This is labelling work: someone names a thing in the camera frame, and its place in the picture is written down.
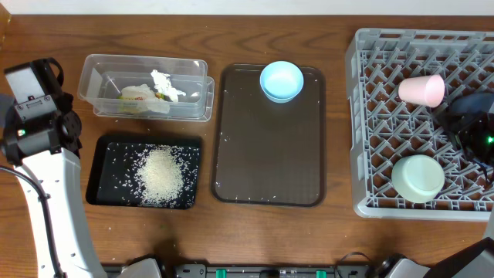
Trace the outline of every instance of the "blue bowl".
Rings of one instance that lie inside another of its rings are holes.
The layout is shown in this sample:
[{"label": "blue bowl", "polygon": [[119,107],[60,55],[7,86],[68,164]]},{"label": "blue bowl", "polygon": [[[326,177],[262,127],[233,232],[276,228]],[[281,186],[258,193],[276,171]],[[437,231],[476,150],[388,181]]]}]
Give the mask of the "blue bowl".
[{"label": "blue bowl", "polygon": [[302,90],[303,74],[294,64],[278,61],[262,70],[260,83],[264,94],[271,101],[286,103]]}]

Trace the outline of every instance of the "gray dish rack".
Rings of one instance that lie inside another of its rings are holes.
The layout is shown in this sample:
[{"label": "gray dish rack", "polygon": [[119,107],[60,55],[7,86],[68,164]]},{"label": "gray dish rack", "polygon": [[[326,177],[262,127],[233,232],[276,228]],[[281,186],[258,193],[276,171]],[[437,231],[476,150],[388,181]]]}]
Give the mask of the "gray dish rack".
[{"label": "gray dish rack", "polygon": [[[458,96],[494,93],[494,32],[360,29],[345,63],[355,212],[375,218],[487,221],[494,188],[486,185],[477,164],[453,149],[434,116]],[[432,74],[445,80],[439,107],[399,99],[403,79]],[[444,188],[425,204],[406,201],[391,183],[394,163],[417,153],[436,159],[446,177]]]}]

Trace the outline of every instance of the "dark rectangular tray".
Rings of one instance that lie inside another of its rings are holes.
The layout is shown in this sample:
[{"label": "dark rectangular tray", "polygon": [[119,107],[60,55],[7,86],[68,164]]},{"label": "dark rectangular tray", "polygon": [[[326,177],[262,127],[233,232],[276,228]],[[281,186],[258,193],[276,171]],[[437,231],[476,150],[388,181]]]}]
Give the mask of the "dark rectangular tray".
[{"label": "dark rectangular tray", "polygon": [[[187,175],[188,177],[190,188],[169,203],[151,207],[163,209],[189,209],[192,207],[195,202],[199,175],[201,139],[149,137],[136,134],[104,135],[97,141],[86,190],[87,202],[91,205],[150,207],[149,205],[142,205],[142,198],[131,191],[137,187],[137,182],[133,178],[137,169],[133,170],[131,167],[133,164],[131,154],[132,151],[143,151],[157,145],[185,147],[178,156],[191,162],[188,170],[182,171],[182,176]],[[119,181],[124,179],[131,179],[133,186],[121,186]]]},{"label": "dark rectangular tray", "polygon": [[259,85],[265,66],[222,73],[211,191],[223,202],[315,206],[326,197],[324,76],[300,67],[302,91],[274,103]]}]

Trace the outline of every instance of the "pink cup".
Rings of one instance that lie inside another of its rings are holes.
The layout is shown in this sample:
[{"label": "pink cup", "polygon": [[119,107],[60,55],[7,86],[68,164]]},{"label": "pink cup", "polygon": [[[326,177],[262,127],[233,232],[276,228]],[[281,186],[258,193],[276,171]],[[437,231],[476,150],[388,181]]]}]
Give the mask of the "pink cup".
[{"label": "pink cup", "polygon": [[436,107],[445,95],[445,81],[438,74],[401,81],[398,96],[406,102]]}]

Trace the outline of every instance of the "wooden tabletop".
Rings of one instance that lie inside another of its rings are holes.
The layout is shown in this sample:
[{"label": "wooden tabletop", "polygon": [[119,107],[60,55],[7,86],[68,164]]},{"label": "wooden tabletop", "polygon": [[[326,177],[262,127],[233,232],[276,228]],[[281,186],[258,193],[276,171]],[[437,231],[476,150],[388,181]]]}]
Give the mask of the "wooden tabletop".
[{"label": "wooden tabletop", "polygon": [[[170,264],[334,264],[361,251],[379,260],[403,253],[434,264],[481,239],[478,222],[363,219],[352,208],[350,108],[344,53],[363,27],[494,31],[493,17],[403,16],[52,16],[14,15],[0,52],[0,69],[55,57],[63,89],[76,95],[84,59],[92,53],[203,59],[217,84],[231,63],[289,60],[326,77],[327,197],[315,208],[231,205],[210,192],[217,105],[207,123],[97,117],[75,99],[83,122],[81,191],[98,138],[113,131],[146,136],[198,135],[203,158],[195,206],[186,211],[88,205],[87,221],[102,263],[125,263],[148,253]],[[10,92],[5,78],[0,90]],[[17,180],[0,174],[0,276],[35,277],[36,251]]]}]

